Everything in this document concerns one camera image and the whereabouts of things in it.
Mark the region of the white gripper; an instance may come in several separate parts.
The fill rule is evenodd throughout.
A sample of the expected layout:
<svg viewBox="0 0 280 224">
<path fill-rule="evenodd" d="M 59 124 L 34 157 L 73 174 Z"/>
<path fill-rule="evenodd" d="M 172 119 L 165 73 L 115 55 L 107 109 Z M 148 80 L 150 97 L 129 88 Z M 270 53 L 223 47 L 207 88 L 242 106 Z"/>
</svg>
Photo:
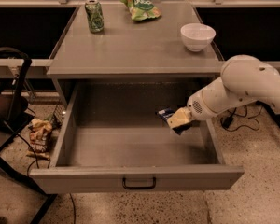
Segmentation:
<svg viewBox="0 0 280 224">
<path fill-rule="evenodd" d="M 190 124 L 193 120 L 207 120 L 217 115 L 214 108 L 215 90 L 205 87 L 193 93 L 187 101 L 187 107 L 181 107 L 168 118 L 171 129 Z"/>
</svg>

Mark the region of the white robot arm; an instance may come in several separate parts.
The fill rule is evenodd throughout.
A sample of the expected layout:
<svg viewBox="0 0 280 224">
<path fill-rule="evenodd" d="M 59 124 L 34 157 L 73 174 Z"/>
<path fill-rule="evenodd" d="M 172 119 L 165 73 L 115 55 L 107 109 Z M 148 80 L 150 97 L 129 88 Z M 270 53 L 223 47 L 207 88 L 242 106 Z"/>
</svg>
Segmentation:
<svg viewBox="0 0 280 224">
<path fill-rule="evenodd" d="M 254 101 L 280 114 L 280 73 L 252 56 L 233 56 L 222 65 L 220 77 L 193 93 L 167 123 L 171 129 L 179 129 Z"/>
</svg>

